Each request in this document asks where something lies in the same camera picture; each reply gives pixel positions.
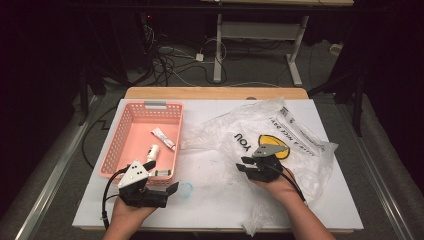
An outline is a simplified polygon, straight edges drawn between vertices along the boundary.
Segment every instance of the pink plastic basket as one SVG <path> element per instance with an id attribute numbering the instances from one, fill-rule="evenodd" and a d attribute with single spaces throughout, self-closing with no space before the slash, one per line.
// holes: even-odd
<path id="1" fill-rule="evenodd" d="M 111 129 L 113 138 L 108 146 L 99 174 L 110 178 L 119 169 L 126 167 L 136 159 L 144 164 L 150 147 L 152 144 L 156 144 L 160 147 L 160 150 L 156 159 L 156 167 L 151 172 L 156 170 L 170 171 L 170 175 L 151 176 L 148 184 L 172 184 L 182 117 L 182 103 L 164 101 L 128 102 L 119 117 L 116 128 Z M 169 149 L 151 133 L 157 127 L 175 143 L 175 151 Z"/>

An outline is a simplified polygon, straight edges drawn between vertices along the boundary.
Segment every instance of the gray carpet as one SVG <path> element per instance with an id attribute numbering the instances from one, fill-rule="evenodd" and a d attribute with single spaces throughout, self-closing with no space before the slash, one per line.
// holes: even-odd
<path id="1" fill-rule="evenodd" d="M 223 85 L 234 85 L 246 82 L 265 82 L 280 87 L 292 87 L 287 71 L 287 65 L 281 61 L 291 45 L 283 43 L 278 50 L 260 51 L 252 53 L 243 60 L 235 61 L 230 57 L 241 57 L 242 53 L 233 51 L 224 62 L 228 80 Z M 297 66 L 305 89 L 316 87 L 326 81 L 336 58 L 328 54 L 329 44 L 323 42 L 313 47 L 303 46 L 297 60 Z M 196 51 L 185 48 L 185 52 L 193 55 Z M 178 59 L 179 63 L 188 61 Z M 211 79 L 211 66 L 207 66 L 208 78 Z M 169 79 L 170 86 L 186 86 L 187 83 L 198 86 L 211 86 L 204 78 L 202 68 L 193 68 L 178 74 L 185 82 L 176 76 Z M 261 86 L 263 83 L 252 83 L 242 86 Z M 109 86 L 108 92 L 101 101 L 93 119 L 97 119 L 108 109 L 113 107 L 123 97 L 125 90 Z M 358 145 L 357 137 L 352 133 L 349 119 L 350 106 L 336 105 L 331 95 L 319 94 L 314 97 L 318 112 L 327 132 L 329 140 L 339 144 L 336 156 L 342 172 L 346 178 L 354 202 L 360 212 L 364 230 L 352 234 L 337 234 L 337 239 L 400 239 L 392 222 L 387 217 L 386 209 L 382 204 L 381 196 L 376 191 L 375 184 L 370 177 L 367 166 L 364 164 L 363 150 Z M 103 119 L 111 120 L 114 111 Z M 22 189 L 8 214 L 1 220 L 0 239 L 14 239 L 31 210 L 35 200 L 53 170 L 57 158 L 69 144 L 75 126 L 78 122 L 78 113 L 64 130 L 55 146 L 46 155 L 43 162 L 30 176 L 27 185 Z M 402 166 L 396 152 L 390 145 L 384 130 L 375 118 L 372 106 L 365 98 L 362 113 L 363 137 L 367 153 L 373 159 L 381 173 L 387 188 L 393 195 L 399 211 L 404 216 L 407 228 L 413 237 L 418 239 L 423 235 L 424 200 L 421 192 L 412 182 L 409 174 Z M 101 130 L 101 124 L 96 124 L 87 135 L 85 142 L 88 159 L 94 164 L 107 135 L 107 130 Z M 86 184 L 91 174 L 91 168 L 84 161 L 81 148 L 78 148 L 72 157 L 70 166 L 64 175 L 53 201 L 40 226 L 34 231 L 33 239 L 101 239 L 102 231 L 86 231 L 71 226 L 79 201 L 82 198 Z M 134 239 L 251 239 L 244 234 L 191 234 L 191 233 L 139 233 Z M 292 239 L 290 234 L 257 234 L 255 239 Z"/>

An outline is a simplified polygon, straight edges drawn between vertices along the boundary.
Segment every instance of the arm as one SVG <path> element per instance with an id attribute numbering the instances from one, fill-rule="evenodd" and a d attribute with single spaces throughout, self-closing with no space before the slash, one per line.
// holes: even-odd
<path id="1" fill-rule="evenodd" d="M 335 239 L 308 206 L 302 202 L 293 186 L 285 178 L 280 176 L 277 180 L 270 183 L 253 182 L 264 187 L 284 206 L 296 239 Z"/>
<path id="2" fill-rule="evenodd" d="M 150 216 L 156 208 L 129 207 L 118 197 L 113 207 L 112 220 L 103 240 L 123 240 L 130 237 L 140 228 L 144 220 Z"/>

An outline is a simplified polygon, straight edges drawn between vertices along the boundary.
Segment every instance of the white tube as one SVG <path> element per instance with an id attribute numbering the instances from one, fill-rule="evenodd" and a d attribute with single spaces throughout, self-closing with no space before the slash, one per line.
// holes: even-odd
<path id="1" fill-rule="evenodd" d="M 154 172 L 150 172 L 149 176 L 170 176 L 171 175 L 171 170 L 156 170 Z"/>
<path id="2" fill-rule="evenodd" d="M 169 138 L 165 136 L 165 134 L 160 130 L 160 128 L 155 128 L 152 130 L 153 135 L 155 135 L 157 138 L 159 138 L 165 145 L 171 149 L 172 151 L 175 151 L 175 143 L 171 141 Z"/>
<path id="3" fill-rule="evenodd" d="M 156 145 L 156 144 L 153 144 L 150 147 L 149 152 L 147 153 L 147 161 L 146 162 L 156 161 L 156 158 L 158 157 L 158 153 L 159 153 L 159 146 Z"/>

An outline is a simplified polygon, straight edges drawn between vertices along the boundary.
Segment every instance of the white table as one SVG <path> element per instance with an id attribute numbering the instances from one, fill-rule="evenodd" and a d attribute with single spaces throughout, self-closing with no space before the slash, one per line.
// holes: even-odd
<path id="1" fill-rule="evenodd" d="M 170 100 L 184 104 L 183 131 L 191 124 L 198 124 L 227 113 L 237 106 L 252 103 L 252 100 Z M 287 107 L 322 140 L 328 141 L 315 104 L 312 100 L 286 100 Z M 114 119 L 111 129 L 116 126 Z M 73 226 L 83 229 L 102 229 L 101 201 L 107 179 L 98 175 L 111 134 L 105 140 L 99 160 L 91 175 L 84 197 L 76 213 Z M 216 151 L 179 152 L 175 180 L 180 182 L 178 191 L 169 197 L 165 209 L 155 211 L 143 224 L 142 229 L 159 231 L 238 231 L 241 224 L 250 218 L 252 199 L 249 183 L 234 184 L 222 178 L 222 168 Z M 243 174 L 234 166 L 234 174 Z M 117 193 L 112 185 L 110 194 Z M 290 224 L 282 207 L 265 192 L 261 201 L 278 213 L 260 231 L 290 231 Z M 109 218 L 114 199 L 107 202 Z M 362 222 L 352 200 L 341 169 L 334 159 L 334 168 L 322 196 L 309 206 L 323 224 L 332 232 L 351 232 L 363 229 Z"/>

